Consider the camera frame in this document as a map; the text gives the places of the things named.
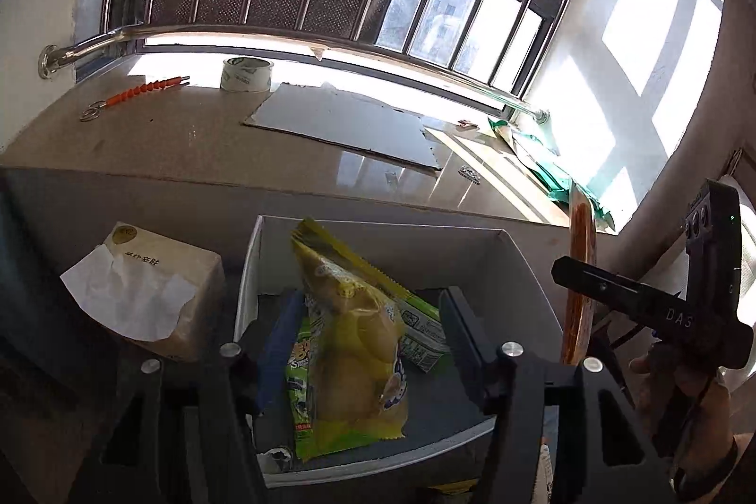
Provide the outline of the person's right hand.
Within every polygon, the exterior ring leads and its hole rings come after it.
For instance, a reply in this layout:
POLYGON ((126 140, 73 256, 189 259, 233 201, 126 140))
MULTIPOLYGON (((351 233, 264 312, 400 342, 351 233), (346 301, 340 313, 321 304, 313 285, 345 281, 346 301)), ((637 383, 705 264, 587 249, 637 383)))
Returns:
POLYGON ((636 410, 661 458, 712 466, 733 444, 729 392, 714 371, 687 366, 677 349, 655 343, 629 362, 639 376, 636 410))

